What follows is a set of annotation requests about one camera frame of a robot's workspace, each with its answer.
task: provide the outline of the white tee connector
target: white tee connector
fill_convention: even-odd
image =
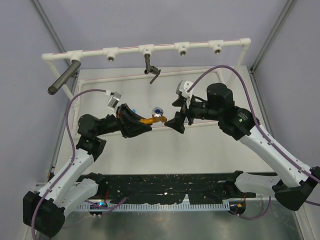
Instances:
[[[246,37],[246,38],[240,38],[240,46],[242,47],[243,50],[248,50],[251,44],[251,39]]]
[[[70,59],[70,63],[72,63],[74,60],[77,60],[80,62],[81,58],[83,57],[82,50],[67,51],[66,54],[68,56],[68,59]]]
[[[187,55],[189,48],[190,48],[190,42],[188,41],[174,43],[174,49],[178,50],[179,55],[182,57]]]
[[[155,50],[155,45],[153,44],[147,44],[147,45],[139,45],[138,46],[139,53],[142,53],[142,55],[149,54],[151,56],[152,52]]]
[[[212,48],[213,52],[215,54],[220,54],[222,51],[222,48],[224,46],[223,40],[211,40],[209,41],[209,47]]]
[[[116,56],[119,54],[119,48],[118,47],[107,47],[103,48],[103,55],[106,57],[106,59],[112,63],[115,59]]]

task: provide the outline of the cable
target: cable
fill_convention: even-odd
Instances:
[[[241,218],[241,219],[246,219],[246,220],[257,220],[257,219],[260,219],[262,218],[264,215],[266,215],[270,209],[270,206],[271,206],[271,197],[269,197],[269,202],[268,202],[268,206],[266,207],[266,209],[264,210],[264,212],[259,215],[259,216],[242,216],[242,215],[238,215],[237,214],[237,210],[234,212],[232,210],[230,210],[229,212],[232,213],[233,215]]]
[[[108,214],[111,213],[113,210],[115,210],[116,208],[120,207],[126,200],[127,200],[126,197],[123,198],[121,201],[119,201],[119,203],[118,203],[117,205],[115,205],[115,206],[113,206],[113,207],[109,207],[109,208],[108,208],[109,211],[106,211],[106,212],[102,213],[101,215],[103,215],[103,216],[108,215]],[[106,209],[106,208],[104,208],[104,207],[102,207],[102,206],[99,206],[99,205],[97,205],[97,207],[100,208],[100,209]],[[87,220],[87,219],[89,219],[89,218],[91,218],[91,217],[92,217],[92,216],[90,216],[90,215],[89,215],[89,216],[82,217],[80,220],[78,220],[77,222],[75,222],[75,223],[72,224],[72,225],[63,226],[62,229],[73,228],[74,226],[82,223],[84,220]]]
[[[69,112],[71,109],[71,105],[73,103],[73,101],[78,98],[79,96],[81,96],[82,94],[85,93],[89,93],[89,92],[103,92],[105,93],[106,90],[103,89],[89,89],[89,90],[85,90],[82,91],[80,93],[78,93],[77,95],[75,95],[68,103],[66,110],[65,110],[65,127],[66,127],[66,131],[68,133],[70,142],[71,142],[71,147],[72,147],[72,157],[71,157],[71,161],[69,163],[69,165],[65,168],[65,170],[61,173],[61,175],[59,177],[57,177],[57,179],[49,186],[49,188],[45,191],[45,193],[43,194],[43,196],[41,197],[40,201],[38,202],[38,204],[36,205],[33,215],[32,215],[32,219],[31,219],[31,234],[32,234],[32,238],[33,240],[37,240],[37,236],[36,236],[36,230],[35,230],[35,224],[36,224],[36,216],[37,213],[39,211],[39,208],[42,204],[42,202],[45,200],[46,196],[48,195],[48,193],[52,190],[52,188],[57,184],[57,182],[59,182],[59,180],[66,174],[66,172],[71,168],[73,162],[75,161],[75,155],[76,155],[76,147],[71,135],[71,131],[70,131],[70,127],[69,127],[69,123],[68,123],[68,116],[69,116]]]
[[[265,134],[265,132],[261,129],[258,121],[257,121],[257,117],[254,111],[254,107],[252,106],[252,102],[250,100],[250,96],[245,84],[245,81],[243,80],[243,78],[241,77],[241,75],[232,67],[228,66],[228,65],[218,65],[218,66],[214,66],[211,67],[210,69],[208,69],[207,71],[205,71],[193,84],[192,86],[187,90],[187,92],[189,93],[196,85],[197,83],[208,73],[210,73],[213,70],[219,69],[219,68],[224,68],[224,69],[229,69],[231,70],[240,80],[246,99],[248,101],[249,104],[249,108],[250,111],[252,113],[252,117],[253,117],[253,121],[254,124],[256,126],[256,128],[259,130],[259,132],[262,134],[262,136],[269,142],[270,145],[272,145],[277,151],[278,153],[280,153],[286,160],[288,160],[293,166],[295,166],[299,171],[301,171],[302,173],[306,174],[308,177],[310,177],[311,179],[313,179],[314,181],[316,181],[318,184],[320,184],[320,179],[318,179],[317,177],[313,176],[311,173],[307,172],[306,170],[302,169],[302,167],[300,167],[295,161],[293,161],[289,156],[287,156],[268,136],[267,134]]]
[[[308,200],[305,200],[304,202],[305,202],[306,204],[310,204],[310,205],[314,205],[314,206],[320,207],[320,203],[316,203],[316,202],[308,201]]]

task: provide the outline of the white cable tray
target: white cable tray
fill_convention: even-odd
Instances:
[[[107,212],[106,209],[90,209],[90,203],[84,202],[79,205],[74,212]],[[108,203],[108,207],[114,207],[115,204]],[[161,204],[122,204],[113,212],[182,212],[182,211],[229,211],[230,205],[226,201],[220,204],[190,204],[182,202],[180,204],[161,205]]]

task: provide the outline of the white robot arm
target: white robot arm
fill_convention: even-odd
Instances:
[[[180,112],[176,112],[174,118],[164,125],[183,134],[185,118],[188,119],[189,125],[193,124],[194,119],[218,121],[224,133],[253,150],[277,174],[277,176],[261,176],[237,171],[235,186],[242,193],[275,197],[286,208],[297,211],[317,185],[320,168],[310,168],[298,160],[259,124],[259,120],[254,121],[250,111],[235,106],[233,93],[226,85],[222,83],[209,85],[206,90],[207,100],[193,96],[192,85],[192,82],[184,81],[178,85],[176,93],[179,98],[172,105],[181,107]],[[274,145],[294,163],[288,161]]]

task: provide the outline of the small round object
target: small round object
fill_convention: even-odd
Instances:
[[[152,117],[159,118],[164,115],[164,111],[160,107],[155,107],[154,109],[152,109],[151,115]]]

